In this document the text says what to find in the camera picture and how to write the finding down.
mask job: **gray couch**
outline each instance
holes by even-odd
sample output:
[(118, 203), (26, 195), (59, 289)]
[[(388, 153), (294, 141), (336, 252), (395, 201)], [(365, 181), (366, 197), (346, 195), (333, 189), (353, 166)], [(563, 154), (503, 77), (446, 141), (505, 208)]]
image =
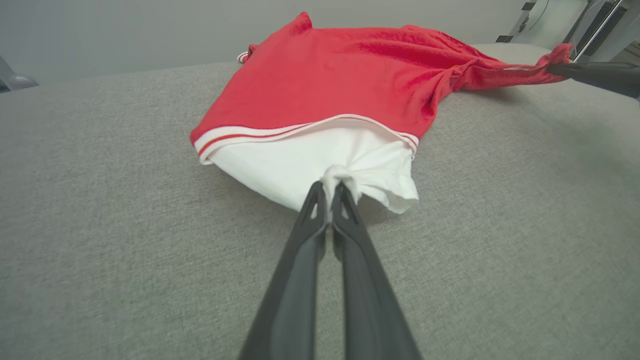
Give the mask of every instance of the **gray couch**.
[[(296, 218), (189, 143), (240, 66), (0, 95), (0, 359), (238, 355)], [(637, 101), (574, 81), (452, 94), (413, 178), (407, 213), (360, 208), (424, 359), (638, 357)], [(341, 286), (328, 252), (318, 359), (342, 359)]]

